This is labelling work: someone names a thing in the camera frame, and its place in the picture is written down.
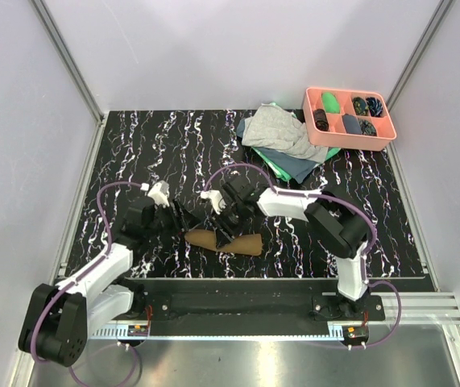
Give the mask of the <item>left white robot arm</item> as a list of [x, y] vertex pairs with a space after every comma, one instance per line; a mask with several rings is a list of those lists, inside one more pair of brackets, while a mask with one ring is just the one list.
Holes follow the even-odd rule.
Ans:
[[135, 255], [157, 237], [176, 237], [201, 220], [177, 200], [158, 205], [140, 198], [117, 221], [113, 243], [71, 277], [37, 286], [19, 334], [19, 350], [37, 360], [73, 365], [93, 333], [124, 314], [139, 318], [146, 300], [119, 278], [134, 266]]

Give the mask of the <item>brown cloth napkin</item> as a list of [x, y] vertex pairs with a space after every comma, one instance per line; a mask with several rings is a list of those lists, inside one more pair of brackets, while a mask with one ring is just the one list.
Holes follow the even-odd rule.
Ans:
[[221, 247], [216, 245], [216, 233], [214, 231], [191, 230], [184, 234], [184, 239], [195, 247], [204, 248], [212, 252], [260, 256], [263, 251], [263, 241], [260, 234], [241, 235]]

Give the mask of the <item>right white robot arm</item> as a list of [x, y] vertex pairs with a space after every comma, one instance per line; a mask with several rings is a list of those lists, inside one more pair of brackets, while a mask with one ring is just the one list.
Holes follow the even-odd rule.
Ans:
[[248, 223], [259, 217], [294, 218], [306, 222], [316, 241], [334, 257], [338, 268], [338, 312], [347, 319], [363, 314], [367, 282], [363, 261], [374, 227], [358, 207], [338, 195], [337, 190], [254, 187], [238, 178], [219, 190], [205, 190], [201, 198], [212, 206], [210, 222], [215, 243], [225, 247], [242, 235]]

